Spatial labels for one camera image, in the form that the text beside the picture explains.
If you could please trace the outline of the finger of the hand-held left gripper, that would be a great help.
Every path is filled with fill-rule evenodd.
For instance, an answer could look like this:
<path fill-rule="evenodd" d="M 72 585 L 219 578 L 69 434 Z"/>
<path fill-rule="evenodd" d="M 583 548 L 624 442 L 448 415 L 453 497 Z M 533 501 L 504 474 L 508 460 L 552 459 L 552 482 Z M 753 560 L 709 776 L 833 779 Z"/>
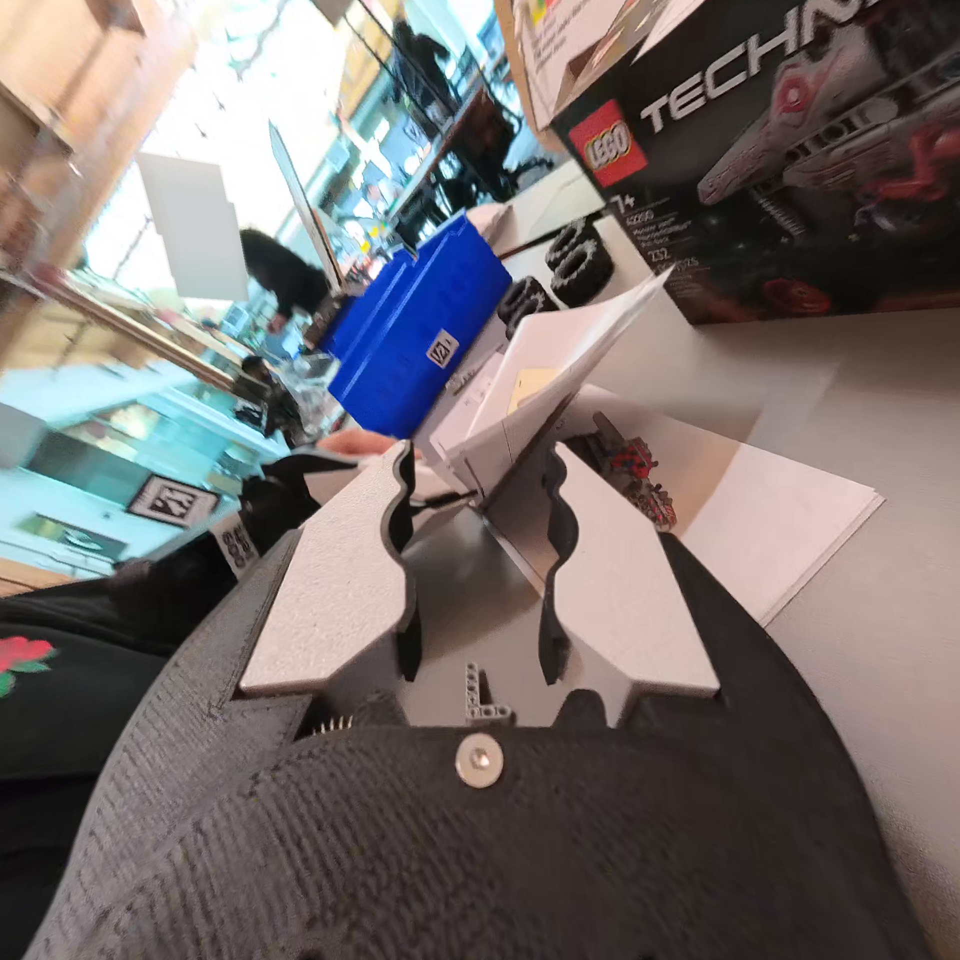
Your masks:
<path fill-rule="evenodd" d="M 325 525 L 381 525 L 391 505 L 391 461 L 385 455 L 304 474 Z"/>

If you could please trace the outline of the black rose-print sweater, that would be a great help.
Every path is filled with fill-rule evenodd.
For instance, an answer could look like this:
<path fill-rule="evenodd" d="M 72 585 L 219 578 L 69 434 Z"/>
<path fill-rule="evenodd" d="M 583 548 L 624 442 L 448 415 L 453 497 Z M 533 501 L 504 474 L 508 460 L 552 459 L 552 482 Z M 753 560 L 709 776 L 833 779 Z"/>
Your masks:
<path fill-rule="evenodd" d="M 135 708 L 235 586 L 141 568 L 2 600 L 2 958 L 22 958 L 37 932 Z"/>

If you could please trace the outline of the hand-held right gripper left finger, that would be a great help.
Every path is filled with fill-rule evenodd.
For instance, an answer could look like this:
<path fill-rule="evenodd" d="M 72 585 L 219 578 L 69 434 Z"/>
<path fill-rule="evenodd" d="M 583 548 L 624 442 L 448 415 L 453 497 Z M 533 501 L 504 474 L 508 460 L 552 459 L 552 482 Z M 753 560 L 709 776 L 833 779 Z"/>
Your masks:
<path fill-rule="evenodd" d="M 299 530 L 238 690 L 247 697 L 361 698 L 412 683 L 423 659 L 414 576 L 415 451 L 409 440 L 346 470 Z"/>

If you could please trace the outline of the grey angled toy beam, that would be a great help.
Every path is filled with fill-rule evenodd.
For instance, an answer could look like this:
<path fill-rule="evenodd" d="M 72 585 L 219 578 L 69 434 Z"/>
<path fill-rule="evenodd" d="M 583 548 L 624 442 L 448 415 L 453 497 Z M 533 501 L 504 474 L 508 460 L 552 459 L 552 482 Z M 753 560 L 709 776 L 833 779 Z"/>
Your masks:
<path fill-rule="evenodd" d="M 464 722 L 467 727 L 512 726 L 513 709 L 494 700 L 486 673 L 475 661 L 464 665 Z"/>

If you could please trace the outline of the person's left hand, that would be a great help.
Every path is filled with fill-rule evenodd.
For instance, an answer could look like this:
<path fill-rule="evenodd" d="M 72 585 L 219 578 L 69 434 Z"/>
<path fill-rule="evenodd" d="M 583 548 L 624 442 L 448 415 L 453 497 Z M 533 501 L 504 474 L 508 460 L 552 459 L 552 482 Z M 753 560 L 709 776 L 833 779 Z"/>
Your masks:
<path fill-rule="evenodd" d="M 397 442 L 390 436 L 359 427 L 342 429 L 316 441 L 315 449 L 348 459 L 364 459 L 384 454 Z"/>

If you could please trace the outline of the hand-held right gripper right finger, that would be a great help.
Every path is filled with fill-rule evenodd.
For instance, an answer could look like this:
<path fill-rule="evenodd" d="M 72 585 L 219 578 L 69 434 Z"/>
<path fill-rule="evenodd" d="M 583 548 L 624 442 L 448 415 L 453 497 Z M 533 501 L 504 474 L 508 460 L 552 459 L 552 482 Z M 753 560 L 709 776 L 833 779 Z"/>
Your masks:
<path fill-rule="evenodd" d="M 564 442 L 544 488 L 556 553 L 538 628 L 546 685 L 594 690 L 610 727 L 644 697 L 714 699 L 720 680 L 653 523 Z"/>

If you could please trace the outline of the instruction booklet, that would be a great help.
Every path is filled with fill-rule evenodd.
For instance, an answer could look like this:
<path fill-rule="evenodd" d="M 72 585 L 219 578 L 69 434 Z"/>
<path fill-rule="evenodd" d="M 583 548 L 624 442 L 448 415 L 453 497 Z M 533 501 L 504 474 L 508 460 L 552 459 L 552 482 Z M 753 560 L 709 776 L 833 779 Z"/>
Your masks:
<path fill-rule="evenodd" d="M 658 466 L 649 481 L 661 484 L 677 514 L 668 533 L 766 626 L 883 498 L 590 386 L 614 346 L 650 332 L 665 283 L 652 276 L 599 304 L 529 316 L 509 344 L 477 343 L 414 444 L 450 486 L 474 492 L 491 533 L 543 596 L 556 558 L 546 533 L 546 454 L 567 443 L 600 474 L 587 436 L 602 412 L 652 451 Z M 631 482 L 602 479 L 619 493 Z"/>

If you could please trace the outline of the thin grey screen panel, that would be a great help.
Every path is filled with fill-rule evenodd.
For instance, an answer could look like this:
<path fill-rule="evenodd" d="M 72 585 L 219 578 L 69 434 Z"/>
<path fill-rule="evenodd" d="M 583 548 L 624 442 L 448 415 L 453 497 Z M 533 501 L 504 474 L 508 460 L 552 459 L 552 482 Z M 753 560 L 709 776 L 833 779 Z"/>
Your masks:
<path fill-rule="evenodd" d="M 290 192 L 294 210 L 315 249 L 332 291 L 340 295 L 345 289 L 344 275 L 324 221 L 307 198 L 306 189 L 297 175 L 289 150 L 277 125 L 272 120 L 268 121 L 268 131 L 270 150 Z"/>

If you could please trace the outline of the blue plastic bin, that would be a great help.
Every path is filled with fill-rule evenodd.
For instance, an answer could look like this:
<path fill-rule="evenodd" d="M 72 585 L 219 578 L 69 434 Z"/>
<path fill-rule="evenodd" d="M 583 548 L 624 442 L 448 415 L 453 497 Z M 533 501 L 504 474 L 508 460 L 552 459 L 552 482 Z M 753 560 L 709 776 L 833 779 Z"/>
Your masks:
<path fill-rule="evenodd" d="M 464 212 L 398 251 L 320 341 L 330 396 L 366 430 L 411 439 L 511 281 Z"/>

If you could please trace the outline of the white board panel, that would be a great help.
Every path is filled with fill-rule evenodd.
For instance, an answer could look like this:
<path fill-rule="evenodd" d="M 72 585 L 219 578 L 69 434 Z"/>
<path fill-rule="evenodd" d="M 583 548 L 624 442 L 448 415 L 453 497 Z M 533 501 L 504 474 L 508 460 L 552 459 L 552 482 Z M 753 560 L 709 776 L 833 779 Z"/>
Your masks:
<path fill-rule="evenodd" d="M 136 164 L 176 292 L 241 303 L 249 278 L 219 165 L 140 151 Z"/>

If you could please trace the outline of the black toy set box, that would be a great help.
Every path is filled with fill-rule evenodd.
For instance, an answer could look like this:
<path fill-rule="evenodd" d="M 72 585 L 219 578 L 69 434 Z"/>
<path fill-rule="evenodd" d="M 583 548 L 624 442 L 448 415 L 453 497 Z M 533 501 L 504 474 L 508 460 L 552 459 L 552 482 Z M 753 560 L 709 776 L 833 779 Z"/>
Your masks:
<path fill-rule="evenodd" d="M 693 327 L 958 306 L 957 1 L 640 2 L 551 127 Z"/>

